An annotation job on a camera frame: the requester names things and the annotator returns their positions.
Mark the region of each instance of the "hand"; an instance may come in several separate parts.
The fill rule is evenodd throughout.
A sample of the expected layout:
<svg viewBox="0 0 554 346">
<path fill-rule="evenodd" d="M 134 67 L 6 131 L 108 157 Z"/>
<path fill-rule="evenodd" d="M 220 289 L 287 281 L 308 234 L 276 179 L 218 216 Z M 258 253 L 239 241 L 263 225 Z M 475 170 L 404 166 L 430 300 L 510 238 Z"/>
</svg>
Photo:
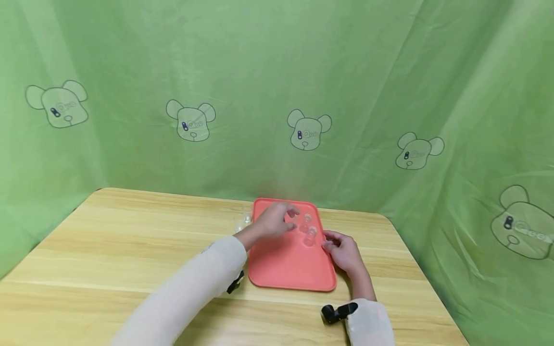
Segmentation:
<svg viewBox="0 0 554 346">
<path fill-rule="evenodd" d="M 286 214 L 293 218 L 295 215 L 299 215 L 300 211 L 290 203 L 273 203 L 257 218 L 253 226 L 259 228 L 261 237 L 278 237 L 296 228 L 295 224 L 285 222 Z"/>
<path fill-rule="evenodd" d="M 293 218 L 294 215 L 299 215 L 300 211 L 290 203 L 274 203 L 263 211 L 255 223 L 235 234 L 235 237 L 248 251 L 260 239 L 275 238 L 295 229 L 295 224 L 285 222 L 285 214 Z"/>
<path fill-rule="evenodd" d="M 321 244 L 327 251 L 336 265 L 346 273 L 366 270 L 358 244 L 350 236 L 333 232 L 323 231 L 327 240 Z"/>
<path fill-rule="evenodd" d="M 333 231 L 323 231 L 327 240 L 321 244 L 335 264 L 348 275 L 352 287 L 352 299 L 377 301 L 370 273 L 363 264 L 360 250 L 350 236 Z"/>
</svg>

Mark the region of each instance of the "plastic tray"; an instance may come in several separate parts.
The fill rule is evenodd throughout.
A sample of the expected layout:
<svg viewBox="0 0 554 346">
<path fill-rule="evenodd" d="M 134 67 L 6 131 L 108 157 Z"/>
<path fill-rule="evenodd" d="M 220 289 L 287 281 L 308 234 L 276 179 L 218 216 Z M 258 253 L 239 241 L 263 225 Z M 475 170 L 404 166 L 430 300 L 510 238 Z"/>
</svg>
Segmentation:
<svg viewBox="0 0 554 346">
<path fill-rule="evenodd" d="M 254 221 L 273 202 L 282 201 L 269 198 L 258 198 L 254 201 Z M 331 257 L 321 247 L 325 236 L 316 206 L 308 202 L 286 202 L 300 209 L 300 215 L 294 221 L 298 227 L 279 238 L 263 239 L 250 249 L 250 281 L 260 287 L 320 292 L 334 290 L 337 277 Z M 306 234 L 300 230 L 305 214 L 311 215 L 308 225 L 317 229 L 312 246 L 304 244 Z M 290 222 L 288 215 L 285 221 Z"/>
</svg>

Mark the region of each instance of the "bear face drawing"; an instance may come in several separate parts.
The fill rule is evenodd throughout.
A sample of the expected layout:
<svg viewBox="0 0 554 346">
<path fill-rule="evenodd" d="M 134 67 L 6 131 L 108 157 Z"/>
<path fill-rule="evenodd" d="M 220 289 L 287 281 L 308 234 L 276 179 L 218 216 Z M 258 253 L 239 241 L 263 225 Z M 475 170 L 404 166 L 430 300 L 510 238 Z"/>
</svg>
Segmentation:
<svg viewBox="0 0 554 346">
<path fill-rule="evenodd" d="M 403 149 L 396 158 L 396 165 L 403 169 L 421 169 L 427 164 L 429 155 L 438 156 L 444 150 L 444 141 L 435 137 L 430 141 L 419 140 L 416 134 L 408 132 L 398 140 L 398 147 Z"/>
<path fill-rule="evenodd" d="M 287 123 L 294 128 L 290 137 L 291 144 L 305 151 L 317 149 L 321 143 L 321 134 L 329 131 L 332 125 L 328 115 L 322 115 L 318 119 L 306 118 L 298 109 L 289 114 Z"/>
<path fill-rule="evenodd" d="M 177 120 L 177 134 L 186 141 L 202 142 L 209 137 L 208 123 L 216 119 L 216 110 L 210 104 L 198 108 L 183 107 L 176 100 L 166 106 L 167 115 Z"/>
<path fill-rule="evenodd" d="M 554 241 L 554 218 L 529 203 L 524 187 L 513 185 L 500 195 L 506 209 L 491 225 L 499 243 L 511 251 L 534 260 L 548 257 Z"/>
<path fill-rule="evenodd" d="M 74 126 L 89 118 L 81 102 L 87 99 L 85 88 L 74 80 L 66 81 L 61 87 L 44 90 L 36 85 L 25 91 L 27 103 L 34 109 L 44 110 L 50 125 L 56 128 Z"/>
</svg>

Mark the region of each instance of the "green curtain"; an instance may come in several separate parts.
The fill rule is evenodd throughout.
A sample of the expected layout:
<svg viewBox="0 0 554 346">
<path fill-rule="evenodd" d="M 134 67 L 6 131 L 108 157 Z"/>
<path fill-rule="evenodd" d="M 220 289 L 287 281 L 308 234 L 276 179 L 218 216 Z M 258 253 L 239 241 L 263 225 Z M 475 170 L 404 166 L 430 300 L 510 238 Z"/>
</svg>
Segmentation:
<svg viewBox="0 0 554 346">
<path fill-rule="evenodd" d="M 471 345 L 554 344 L 553 9 L 5 0 L 0 275 L 107 186 L 308 200 L 390 218 Z"/>
</svg>

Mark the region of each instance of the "white long sleeve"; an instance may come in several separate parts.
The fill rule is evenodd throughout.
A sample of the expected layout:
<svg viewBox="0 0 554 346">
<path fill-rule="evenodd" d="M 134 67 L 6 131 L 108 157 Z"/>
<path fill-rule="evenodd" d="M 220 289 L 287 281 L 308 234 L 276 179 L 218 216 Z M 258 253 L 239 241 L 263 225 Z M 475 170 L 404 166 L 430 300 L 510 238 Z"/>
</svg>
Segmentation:
<svg viewBox="0 0 554 346">
<path fill-rule="evenodd" d="M 352 346 L 394 346 L 391 321 L 383 304 L 354 299 L 358 308 L 346 318 L 346 331 Z"/>
<path fill-rule="evenodd" d="M 113 338 L 113 346 L 170 346 L 196 314 L 237 279 L 247 253 L 229 236 L 183 265 L 150 294 Z M 394 346 L 394 335 L 381 303 L 355 299 L 358 309 L 346 319 L 352 346 Z"/>
<path fill-rule="evenodd" d="M 247 254 L 229 236 L 183 265 L 150 294 L 113 338 L 113 346 L 170 346 L 196 314 L 237 279 Z"/>
</svg>

